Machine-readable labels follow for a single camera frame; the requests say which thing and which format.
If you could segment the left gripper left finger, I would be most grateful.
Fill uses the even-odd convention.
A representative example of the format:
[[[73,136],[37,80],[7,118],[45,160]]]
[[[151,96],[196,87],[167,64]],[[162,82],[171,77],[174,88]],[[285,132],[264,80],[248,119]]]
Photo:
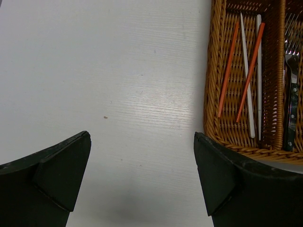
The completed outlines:
[[[0,166],[2,227],[64,227],[74,211],[91,150],[82,131]]]

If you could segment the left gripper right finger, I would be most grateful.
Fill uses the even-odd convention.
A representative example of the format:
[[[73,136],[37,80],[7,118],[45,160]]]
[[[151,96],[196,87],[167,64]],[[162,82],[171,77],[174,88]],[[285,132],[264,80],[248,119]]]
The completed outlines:
[[[194,154],[214,226],[302,226],[301,174],[265,165],[200,132],[194,135]]]

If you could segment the orange chopstick long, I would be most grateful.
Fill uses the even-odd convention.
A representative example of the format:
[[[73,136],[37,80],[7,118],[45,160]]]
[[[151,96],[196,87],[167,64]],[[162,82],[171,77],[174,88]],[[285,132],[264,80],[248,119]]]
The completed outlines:
[[[265,27],[265,23],[262,22],[260,24],[260,27],[259,27],[259,30],[258,30],[258,36],[257,36],[256,42],[255,42],[254,52],[253,52],[253,55],[252,55],[252,58],[251,58],[251,61],[250,61],[249,71],[247,73],[245,88],[244,88],[244,91],[243,91],[239,111],[238,111],[238,114],[237,114],[237,119],[236,119],[237,123],[240,121],[241,112],[242,112],[242,109],[243,109],[244,104],[245,104],[248,87],[250,85],[250,80],[251,80],[251,77],[252,77],[252,73],[254,71],[255,62],[256,62],[257,55],[258,55],[259,44],[262,40],[262,36],[263,36],[263,32],[264,32],[264,27]]]

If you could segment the dark-handled fork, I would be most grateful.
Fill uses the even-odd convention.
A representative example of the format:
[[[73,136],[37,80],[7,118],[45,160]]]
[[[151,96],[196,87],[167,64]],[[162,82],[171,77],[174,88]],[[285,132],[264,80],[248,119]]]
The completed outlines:
[[[285,120],[284,149],[293,151],[294,139],[296,133],[297,107],[298,107],[298,77],[299,62],[301,55],[302,33],[299,28],[295,27],[298,15],[294,13],[286,14],[285,23],[285,63],[287,72],[290,76],[287,117]]]

